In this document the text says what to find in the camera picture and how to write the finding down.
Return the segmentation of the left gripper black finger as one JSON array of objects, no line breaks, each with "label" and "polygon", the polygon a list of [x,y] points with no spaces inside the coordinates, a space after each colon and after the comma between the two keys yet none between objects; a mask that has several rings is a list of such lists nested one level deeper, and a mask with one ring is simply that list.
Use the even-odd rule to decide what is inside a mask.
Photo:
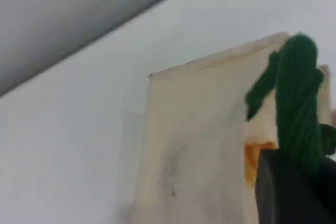
[{"label": "left gripper black finger", "polygon": [[313,176],[318,211],[313,223],[335,223],[335,161],[325,156]]},{"label": "left gripper black finger", "polygon": [[308,223],[304,200],[309,191],[280,151],[260,152],[256,180],[259,223]]}]

